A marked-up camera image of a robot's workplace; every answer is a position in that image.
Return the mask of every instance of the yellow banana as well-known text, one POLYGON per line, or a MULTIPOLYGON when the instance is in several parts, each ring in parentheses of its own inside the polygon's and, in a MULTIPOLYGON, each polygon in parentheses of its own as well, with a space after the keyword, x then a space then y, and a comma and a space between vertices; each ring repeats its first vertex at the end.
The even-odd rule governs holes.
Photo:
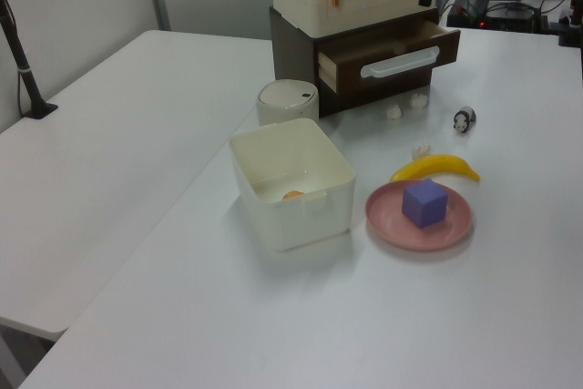
POLYGON ((402 179, 421 179, 438 172, 458 173, 474 181, 480 180, 480 176, 463 159, 455 155, 437 154, 421 157, 403 166, 393 174, 391 182, 402 179))

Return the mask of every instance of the open drawer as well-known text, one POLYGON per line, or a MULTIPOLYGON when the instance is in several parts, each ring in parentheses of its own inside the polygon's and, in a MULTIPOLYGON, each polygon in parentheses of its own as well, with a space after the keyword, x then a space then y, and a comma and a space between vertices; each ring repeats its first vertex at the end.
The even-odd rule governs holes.
POLYGON ((423 16, 403 17, 323 42, 318 74, 337 96, 389 85, 401 75, 455 62, 459 31, 423 16))

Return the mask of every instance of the purple cube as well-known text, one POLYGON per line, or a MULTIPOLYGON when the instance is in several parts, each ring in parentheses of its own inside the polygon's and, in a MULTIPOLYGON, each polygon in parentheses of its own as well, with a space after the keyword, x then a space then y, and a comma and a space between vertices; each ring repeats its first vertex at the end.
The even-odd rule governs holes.
POLYGON ((439 184, 425 179, 407 186, 403 193, 403 214, 418 228, 445 219, 447 193, 439 184))

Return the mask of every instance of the black stand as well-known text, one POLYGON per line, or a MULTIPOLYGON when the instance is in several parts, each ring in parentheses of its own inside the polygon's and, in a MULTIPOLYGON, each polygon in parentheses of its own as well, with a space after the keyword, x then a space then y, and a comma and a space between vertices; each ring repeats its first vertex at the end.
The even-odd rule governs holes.
POLYGON ((30 111, 25 113, 24 116, 26 118, 35 119, 44 118, 46 115, 55 111, 57 106, 54 104, 47 104, 40 96, 40 92, 36 86, 35 77, 28 65, 25 50, 20 44, 18 33, 16 32, 16 27, 12 20, 12 16, 10 15, 10 10, 8 9, 8 3, 6 0, 0 0, 0 24, 2 24, 6 40, 8 40, 8 45, 10 46, 12 55, 15 58, 18 73, 25 83, 26 90, 30 96, 30 111))
POLYGON ((566 17, 565 22, 550 24, 549 31, 551 34, 558 35, 558 45, 563 47, 582 47, 583 29, 581 20, 583 17, 583 0, 571 0, 573 5, 573 14, 566 17))
POLYGON ((480 27, 486 18, 490 0, 455 0, 447 14, 447 25, 453 27, 480 27))

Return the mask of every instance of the small white figurine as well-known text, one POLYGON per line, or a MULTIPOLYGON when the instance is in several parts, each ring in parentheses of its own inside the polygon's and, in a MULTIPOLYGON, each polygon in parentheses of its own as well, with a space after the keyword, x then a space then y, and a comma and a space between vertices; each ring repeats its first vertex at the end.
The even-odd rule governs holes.
POLYGON ((460 134, 465 134, 472 123, 476 123, 476 113, 471 107, 461 107, 454 116, 454 128, 460 134))
POLYGON ((401 112, 401 108, 394 104, 391 105, 387 110, 386 110, 386 117, 389 120, 398 120, 399 118, 401 118, 403 116, 403 113, 401 112))
POLYGON ((416 148, 413 148, 413 150, 411 151, 411 158, 413 158, 413 161, 415 161, 416 159, 419 159, 421 157, 425 157, 426 155, 430 155, 431 154, 431 145, 420 145, 417 146, 416 148))
POLYGON ((427 107, 427 100, 427 95, 424 95, 423 93, 415 93, 411 96, 411 107, 415 109, 423 109, 427 107))

